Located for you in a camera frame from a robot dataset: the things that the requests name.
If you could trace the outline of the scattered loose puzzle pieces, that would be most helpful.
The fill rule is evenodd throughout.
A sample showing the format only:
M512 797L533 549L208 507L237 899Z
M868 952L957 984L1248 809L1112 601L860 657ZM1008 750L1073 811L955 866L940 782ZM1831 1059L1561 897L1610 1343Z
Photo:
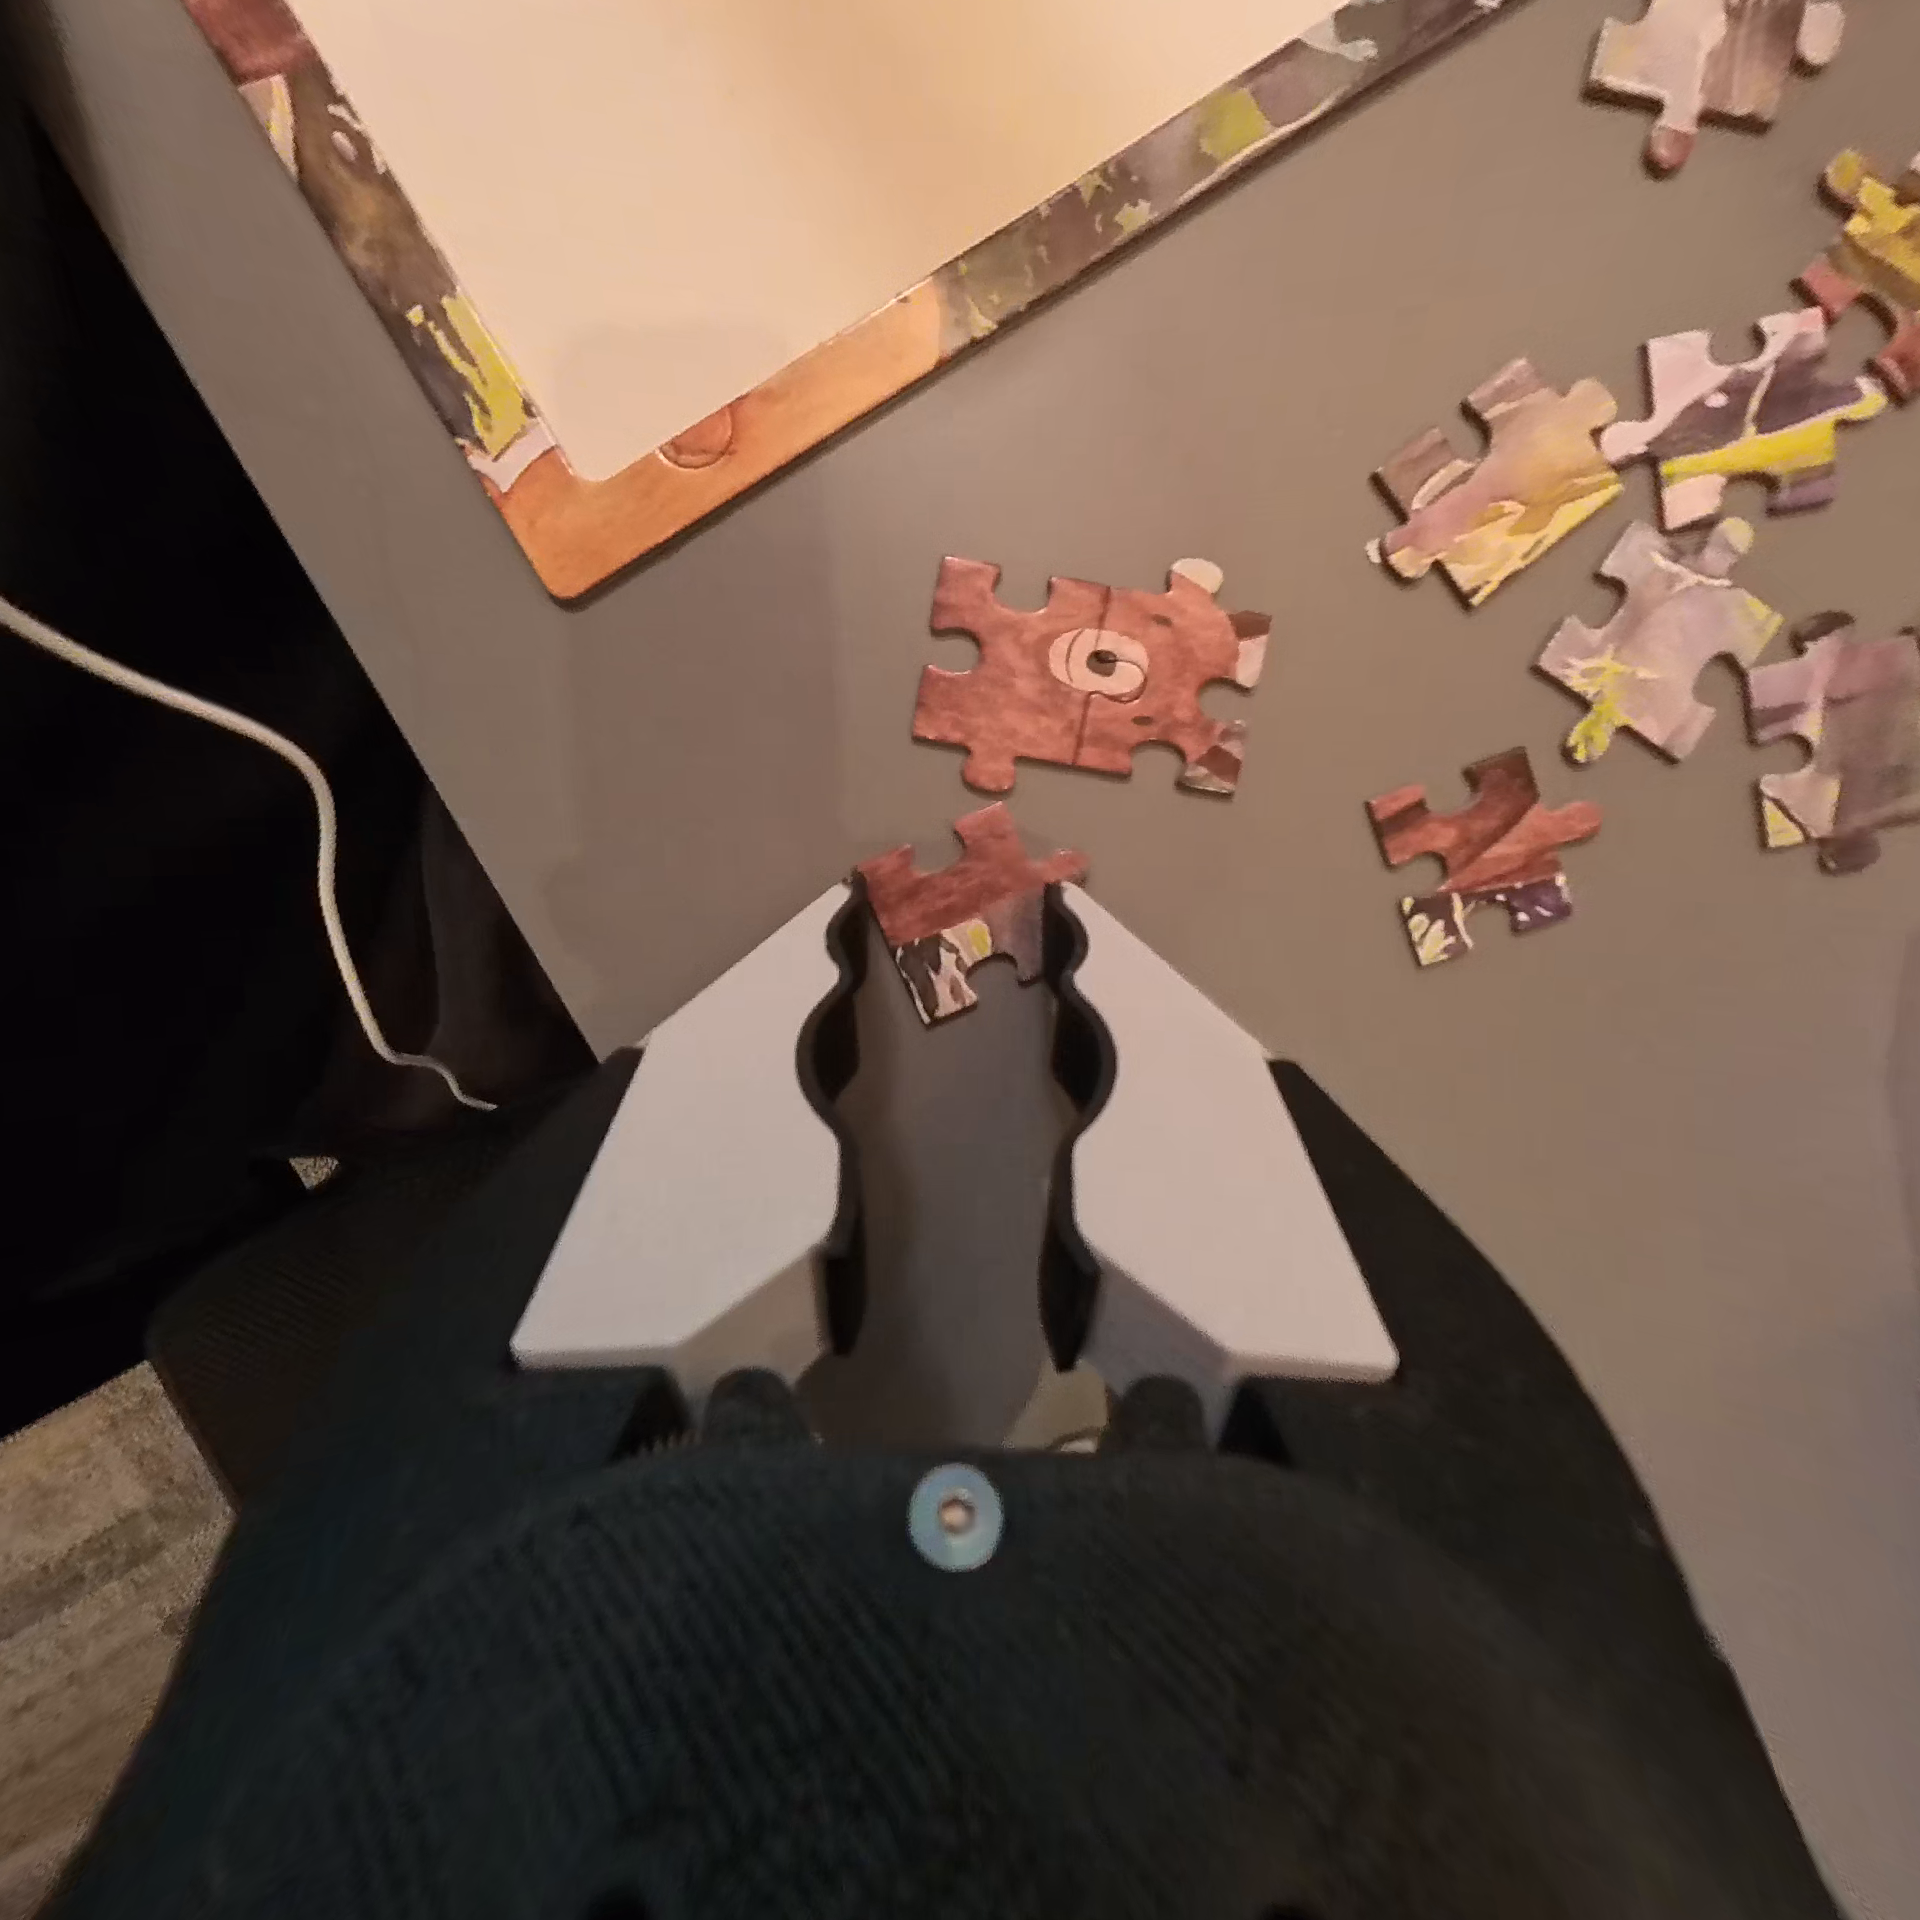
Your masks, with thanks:
M1804 751L1759 782L1762 842L1863 872L1888 832L1916 824L1916 631L1873 637L1818 614L1768 663L1785 616L1740 584L1759 533L1723 512L1733 485L1764 486L1772 513L1829 507L1841 433L1916 405L1916 160L1841 151L1819 197L1841 224L1795 275L1800 302L1753 322L1744 357L1717 354L1704 327L1648 337L1634 418L1596 379L1557 391L1528 358L1507 362L1465 402L1482 454L1461 458L1432 430L1376 467L1399 526L1369 555L1407 582L1443 571L1475 607L1607 509L1624 467L1647 466L1658 518L1634 518L1601 565L1617 609L1599 625L1565 616L1536 659L1580 701L1561 754L1588 766L1632 736L1685 760L1713 723L1697 680L1727 663L1752 741Z

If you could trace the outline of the printed frame puzzle tray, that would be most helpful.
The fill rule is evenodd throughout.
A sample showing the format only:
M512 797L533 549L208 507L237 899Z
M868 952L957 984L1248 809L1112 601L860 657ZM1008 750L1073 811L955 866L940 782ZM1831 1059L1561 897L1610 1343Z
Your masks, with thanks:
M1499 5L184 11L570 603Z

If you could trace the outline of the brown and dark puzzle piece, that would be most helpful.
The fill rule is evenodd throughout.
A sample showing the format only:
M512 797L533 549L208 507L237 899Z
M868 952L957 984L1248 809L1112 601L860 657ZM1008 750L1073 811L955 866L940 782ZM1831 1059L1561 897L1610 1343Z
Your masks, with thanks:
M1045 963L1049 887L1088 877L1081 850L1029 854L1007 803L952 824L954 862L925 870L911 845L863 858L852 875L923 1026L976 1006L971 974L1007 960L1023 984Z

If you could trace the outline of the brown and purple puzzle piece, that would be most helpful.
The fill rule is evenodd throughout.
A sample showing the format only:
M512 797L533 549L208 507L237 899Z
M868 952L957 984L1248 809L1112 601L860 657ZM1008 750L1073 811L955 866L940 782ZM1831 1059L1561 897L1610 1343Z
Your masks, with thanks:
M1479 758L1464 779L1471 789L1464 806L1433 809L1424 784L1391 789L1365 803L1391 870L1419 858L1437 863L1433 889L1399 899L1423 968L1467 952L1482 909L1497 909L1519 936L1570 920L1564 851L1591 842L1603 824L1593 802L1546 803L1525 750Z

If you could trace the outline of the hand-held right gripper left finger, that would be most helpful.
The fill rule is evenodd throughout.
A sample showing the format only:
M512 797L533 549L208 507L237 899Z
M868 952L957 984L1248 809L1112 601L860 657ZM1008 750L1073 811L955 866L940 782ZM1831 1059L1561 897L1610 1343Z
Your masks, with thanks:
M525 1370L804 1374L829 1351L844 1149L802 1075L850 974L839 880L653 1026L512 1333Z

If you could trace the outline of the person in black jacket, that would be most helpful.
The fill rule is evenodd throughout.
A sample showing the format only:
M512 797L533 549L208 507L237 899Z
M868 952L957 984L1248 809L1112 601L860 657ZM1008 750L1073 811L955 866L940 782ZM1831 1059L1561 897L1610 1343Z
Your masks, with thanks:
M3 586L320 763L376 1018L499 1105L591 1062L369 674L17 89L3 109ZM297 771L5 635L3 1424L140 1362L161 1299L301 1193L459 1122L357 1029Z

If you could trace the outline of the joined bear face puzzle pieces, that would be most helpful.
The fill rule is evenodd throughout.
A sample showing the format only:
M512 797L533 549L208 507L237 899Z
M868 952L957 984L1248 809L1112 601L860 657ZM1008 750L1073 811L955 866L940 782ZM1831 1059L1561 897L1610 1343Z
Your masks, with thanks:
M1001 569L943 560L929 611L936 637L968 637L964 670L925 664L911 733L964 757L964 784L1008 793L1023 760L1125 779L1141 750L1176 751L1177 785L1240 789L1245 723L1205 707L1211 686L1260 686L1273 614L1218 601L1224 569L1176 560L1157 592L1052 576L1035 607L999 593Z

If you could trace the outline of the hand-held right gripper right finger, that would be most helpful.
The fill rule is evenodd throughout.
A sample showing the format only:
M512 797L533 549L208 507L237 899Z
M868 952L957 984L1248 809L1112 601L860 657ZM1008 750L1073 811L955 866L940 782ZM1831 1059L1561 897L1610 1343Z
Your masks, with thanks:
M1402 1354L1261 1042L1084 887L1042 904L1049 1173L1040 1326L1105 1385L1376 1385Z

